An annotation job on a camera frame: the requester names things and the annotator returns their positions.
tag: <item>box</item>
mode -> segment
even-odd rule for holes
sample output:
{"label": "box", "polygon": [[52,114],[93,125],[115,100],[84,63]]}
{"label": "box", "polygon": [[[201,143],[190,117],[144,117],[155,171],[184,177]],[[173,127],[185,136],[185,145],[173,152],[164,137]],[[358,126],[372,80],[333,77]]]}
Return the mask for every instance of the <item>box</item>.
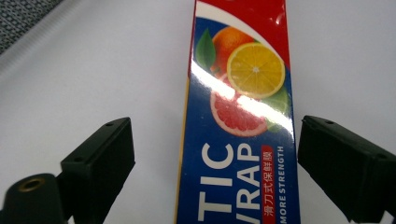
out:
{"label": "box", "polygon": [[284,0],[196,1],[175,222],[300,223]]}

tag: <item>white surface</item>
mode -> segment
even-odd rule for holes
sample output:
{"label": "white surface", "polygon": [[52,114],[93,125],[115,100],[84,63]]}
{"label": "white surface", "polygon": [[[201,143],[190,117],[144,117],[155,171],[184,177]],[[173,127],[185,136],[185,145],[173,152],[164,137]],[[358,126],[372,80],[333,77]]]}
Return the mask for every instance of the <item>white surface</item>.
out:
{"label": "white surface", "polygon": [[[396,1],[287,10],[296,138],[309,114],[396,153]],[[137,164],[106,223],[173,223],[192,12],[192,0],[64,0],[3,54],[0,192],[59,174],[91,133],[128,116]],[[299,184],[302,223],[347,223],[300,168]]]}

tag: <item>lemon slice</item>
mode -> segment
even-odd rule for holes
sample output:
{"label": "lemon slice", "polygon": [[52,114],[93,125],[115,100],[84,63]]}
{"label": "lemon slice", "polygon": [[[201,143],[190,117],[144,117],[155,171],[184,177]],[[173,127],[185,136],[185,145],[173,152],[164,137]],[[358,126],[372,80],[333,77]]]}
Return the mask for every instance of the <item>lemon slice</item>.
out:
{"label": "lemon slice", "polygon": [[230,55],[227,74],[236,91],[262,99],[273,95],[283,86],[285,65],[263,44],[248,43]]}

